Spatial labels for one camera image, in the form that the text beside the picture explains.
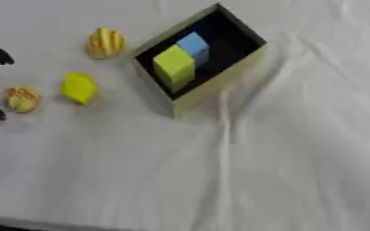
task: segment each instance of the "yellow sponge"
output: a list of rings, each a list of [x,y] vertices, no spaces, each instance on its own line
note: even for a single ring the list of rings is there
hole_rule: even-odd
[[[61,84],[61,94],[63,96],[83,105],[87,104],[96,93],[96,81],[85,73],[66,73]]]

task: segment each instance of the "table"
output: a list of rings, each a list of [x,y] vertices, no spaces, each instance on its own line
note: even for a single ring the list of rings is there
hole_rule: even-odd
[[[54,230],[370,231],[370,1],[222,0],[269,42],[264,63],[172,120],[128,53],[210,0],[0,0],[1,89],[42,107],[0,125],[0,223]],[[93,61],[97,27],[127,54]],[[67,71],[91,106],[60,98]],[[273,79],[253,91],[254,77]]]

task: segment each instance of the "yellow box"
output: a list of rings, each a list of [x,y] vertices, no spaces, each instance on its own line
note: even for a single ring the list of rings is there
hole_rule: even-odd
[[[170,92],[153,71],[153,57],[177,40],[197,32],[210,47],[207,63],[196,69],[195,78],[177,92]],[[174,117],[182,116],[205,97],[241,77],[263,57],[266,41],[221,4],[215,4],[178,23],[134,51],[139,74],[156,89]],[[267,82],[254,76],[254,89]]]

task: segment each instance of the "toy food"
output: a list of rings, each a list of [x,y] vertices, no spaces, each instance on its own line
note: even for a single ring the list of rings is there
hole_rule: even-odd
[[[87,45],[87,52],[92,59],[103,60],[116,56],[125,47],[125,38],[117,31],[98,28]]]
[[[96,81],[85,73],[66,73],[61,83],[61,94],[83,105],[87,104],[96,93]]]
[[[5,90],[4,101],[13,111],[27,113],[39,105],[41,96],[32,87],[15,86]]]
[[[154,71],[172,93],[195,77],[195,60],[178,45],[173,45],[153,59]]]

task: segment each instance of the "cube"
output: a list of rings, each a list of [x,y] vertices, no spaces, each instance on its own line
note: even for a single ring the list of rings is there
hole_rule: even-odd
[[[153,66],[155,74],[172,93],[195,77],[195,60],[178,45],[154,57]]]
[[[196,32],[185,36],[177,42],[194,60],[196,68],[208,61],[208,44]]]

